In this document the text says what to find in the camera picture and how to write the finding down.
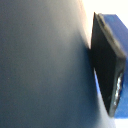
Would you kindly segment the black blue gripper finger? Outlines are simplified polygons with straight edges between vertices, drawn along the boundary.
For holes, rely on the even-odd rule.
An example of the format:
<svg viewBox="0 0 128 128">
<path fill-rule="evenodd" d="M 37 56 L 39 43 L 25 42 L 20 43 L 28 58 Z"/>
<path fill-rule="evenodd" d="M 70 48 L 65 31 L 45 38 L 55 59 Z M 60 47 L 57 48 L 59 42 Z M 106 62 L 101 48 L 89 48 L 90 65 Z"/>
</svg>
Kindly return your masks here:
<svg viewBox="0 0 128 128">
<path fill-rule="evenodd" d="M 128 118 L 128 28 L 117 15 L 94 14 L 91 52 L 108 115 Z"/>
</svg>

